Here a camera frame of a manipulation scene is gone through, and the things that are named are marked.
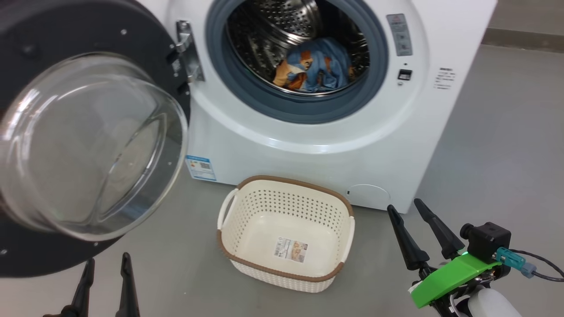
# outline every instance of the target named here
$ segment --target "cable connector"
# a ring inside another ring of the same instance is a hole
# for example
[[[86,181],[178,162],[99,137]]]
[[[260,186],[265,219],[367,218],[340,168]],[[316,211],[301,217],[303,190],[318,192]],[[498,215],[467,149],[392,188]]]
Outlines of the cable connector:
[[[497,252],[493,254],[492,258],[504,265],[516,268],[528,279],[532,278],[534,276],[533,272],[536,271],[536,266],[534,264],[527,263],[525,258],[506,248],[497,249]]]

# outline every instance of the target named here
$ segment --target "blue cloth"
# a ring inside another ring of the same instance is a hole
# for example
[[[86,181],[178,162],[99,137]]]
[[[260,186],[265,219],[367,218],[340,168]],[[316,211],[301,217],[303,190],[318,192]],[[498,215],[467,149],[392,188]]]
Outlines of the blue cloth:
[[[300,63],[302,52],[305,51],[309,51],[313,59],[307,70]],[[326,57],[331,59],[330,72],[325,63]],[[300,91],[315,93],[339,89],[349,84],[349,68],[351,67],[349,55],[346,49],[333,38],[318,38],[300,44],[290,49],[286,58],[288,64],[306,71],[307,79]],[[294,73],[288,75],[290,81],[296,77],[297,74]]]

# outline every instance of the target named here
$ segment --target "white plastic basket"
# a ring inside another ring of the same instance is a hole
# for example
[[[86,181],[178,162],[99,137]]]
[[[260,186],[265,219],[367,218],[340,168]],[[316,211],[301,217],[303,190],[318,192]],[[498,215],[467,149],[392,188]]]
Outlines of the white plastic basket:
[[[339,193],[297,180],[255,176],[225,198],[217,233],[221,249],[242,273],[317,293],[343,267],[354,226],[353,209]]]

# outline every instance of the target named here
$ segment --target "clothes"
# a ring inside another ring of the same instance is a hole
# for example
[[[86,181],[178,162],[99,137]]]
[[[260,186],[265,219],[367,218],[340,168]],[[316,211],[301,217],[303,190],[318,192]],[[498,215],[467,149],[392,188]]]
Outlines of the clothes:
[[[276,86],[307,93],[345,87],[352,76],[346,49],[333,38],[318,38],[288,51],[276,67]]]

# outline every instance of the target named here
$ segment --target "green plastic part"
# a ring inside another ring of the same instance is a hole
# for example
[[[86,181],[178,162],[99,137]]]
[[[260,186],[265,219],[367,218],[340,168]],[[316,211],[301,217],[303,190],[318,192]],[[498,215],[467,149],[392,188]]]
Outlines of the green plastic part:
[[[465,253],[431,273],[411,292],[417,308],[422,308],[441,298],[453,289],[465,284],[486,270],[501,265],[500,262],[486,264]]]

